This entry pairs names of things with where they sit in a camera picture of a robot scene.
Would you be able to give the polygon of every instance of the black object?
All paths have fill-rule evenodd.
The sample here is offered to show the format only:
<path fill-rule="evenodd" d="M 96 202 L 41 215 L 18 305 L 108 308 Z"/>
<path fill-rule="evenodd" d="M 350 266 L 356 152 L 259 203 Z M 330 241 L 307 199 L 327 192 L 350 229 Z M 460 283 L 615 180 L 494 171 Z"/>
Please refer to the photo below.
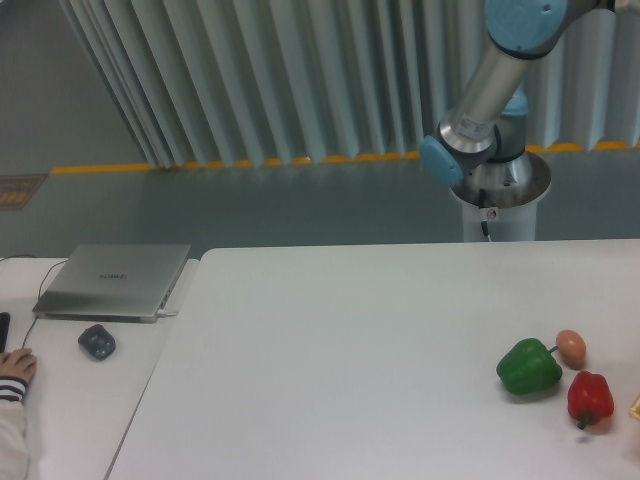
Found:
<path fill-rule="evenodd" d="M 116 349 L 116 340 L 102 325 L 87 328 L 78 343 L 96 360 L 104 360 Z"/>
<path fill-rule="evenodd" d="M 4 347 L 7 346 L 7 336 L 9 335 L 9 322 L 11 321 L 11 315 L 7 312 L 0 313 L 0 353 L 4 352 Z"/>

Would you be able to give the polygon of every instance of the striped sleeve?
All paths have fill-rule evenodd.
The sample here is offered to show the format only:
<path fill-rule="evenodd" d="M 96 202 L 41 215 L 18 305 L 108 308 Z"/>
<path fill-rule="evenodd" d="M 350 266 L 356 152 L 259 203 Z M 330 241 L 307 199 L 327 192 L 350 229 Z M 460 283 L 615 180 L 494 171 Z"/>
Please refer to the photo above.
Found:
<path fill-rule="evenodd" d="M 27 382 L 16 377 L 0 377 L 0 400 L 21 402 L 27 391 Z"/>

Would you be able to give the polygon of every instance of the mouse cable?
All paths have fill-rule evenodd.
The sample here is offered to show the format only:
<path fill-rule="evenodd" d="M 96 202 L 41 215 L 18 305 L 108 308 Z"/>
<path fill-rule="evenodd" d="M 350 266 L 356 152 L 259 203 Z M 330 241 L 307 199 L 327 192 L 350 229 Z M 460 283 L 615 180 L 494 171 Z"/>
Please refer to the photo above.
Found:
<path fill-rule="evenodd" d="M 42 287 L 44 286 L 44 282 L 47 281 L 47 278 L 49 278 L 49 275 L 51 274 L 51 271 L 54 268 L 56 268 L 58 265 L 62 265 L 63 263 L 67 263 L 67 261 L 63 260 L 62 262 L 58 262 L 58 263 L 52 265 L 51 268 L 47 271 L 47 274 L 42 279 L 42 282 L 40 282 L 40 288 L 38 288 L 38 300 L 40 300 L 40 297 L 42 297 Z M 24 336 L 24 340 L 22 341 L 22 348 L 24 348 L 24 346 L 27 344 L 27 338 L 29 338 L 29 334 L 31 333 L 31 330 L 33 330 L 33 327 L 35 327 L 37 321 L 38 321 L 38 316 L 36 315 L 33 318 L 33 323 L 29 327 L 29 330 L 27 330 L 27 334 Z"/>
<path fill-rule="evenodd" d="M 19 253 L 18 255 L 9 255 L 8 257 L 0 258 L 0 262 L 11 260 L 12 258 L 36 258 L 36 256 L 30 253 Z"/>

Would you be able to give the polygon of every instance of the brown egg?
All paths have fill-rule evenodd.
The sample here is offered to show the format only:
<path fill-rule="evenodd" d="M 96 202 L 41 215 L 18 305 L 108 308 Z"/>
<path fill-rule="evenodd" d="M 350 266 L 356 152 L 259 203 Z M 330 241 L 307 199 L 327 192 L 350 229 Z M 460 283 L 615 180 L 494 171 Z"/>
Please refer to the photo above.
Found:
<path fill-rule="evenodd" d="M 567 367 L 574 370 L 580 370 L 584 367 L 587 345 L 580 335 L 573 330 L 562 330 L 556 336 L 556 345 L 560 357 Z"/>

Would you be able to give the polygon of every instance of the laptop lid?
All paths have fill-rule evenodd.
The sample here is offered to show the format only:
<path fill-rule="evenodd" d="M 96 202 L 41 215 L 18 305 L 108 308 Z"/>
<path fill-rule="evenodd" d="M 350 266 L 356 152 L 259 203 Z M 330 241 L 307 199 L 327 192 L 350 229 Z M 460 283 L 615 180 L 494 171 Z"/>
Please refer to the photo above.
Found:
<path fill-rule="evenodd" d="M 43 318 L 153 322 L 186 262 L 189 245 L 79 245 L 42 294 Z"/>

